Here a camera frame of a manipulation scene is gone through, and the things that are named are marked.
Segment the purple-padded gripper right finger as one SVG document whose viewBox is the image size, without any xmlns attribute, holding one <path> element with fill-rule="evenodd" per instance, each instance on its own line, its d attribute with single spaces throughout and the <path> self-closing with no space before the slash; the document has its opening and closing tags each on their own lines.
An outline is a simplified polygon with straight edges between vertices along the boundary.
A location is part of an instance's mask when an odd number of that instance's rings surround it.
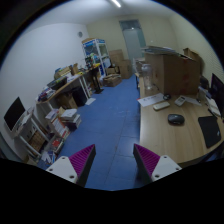
<svg viewBox="0 0 224 224">
<path fill-rule="evenodd" d="M 144 183 L 151 183 L 181 170 L 168 155 L 159 156 L 151 150 L 135 144 L 133 147 L 140 177 Z"/>
</svg>

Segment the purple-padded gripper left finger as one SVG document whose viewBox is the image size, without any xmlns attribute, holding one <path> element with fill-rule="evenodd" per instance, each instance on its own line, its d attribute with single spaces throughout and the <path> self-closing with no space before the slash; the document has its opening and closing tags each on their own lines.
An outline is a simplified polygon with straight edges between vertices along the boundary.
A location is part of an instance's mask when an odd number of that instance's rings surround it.
<svg viewBox="0 0 224 224">
<path fill-rule="evenodd" d="M 92 144 L 69 157 L 61 156 L 46 171 L 84 187 L 95 155 L 96 148 Z"/>
</svg>

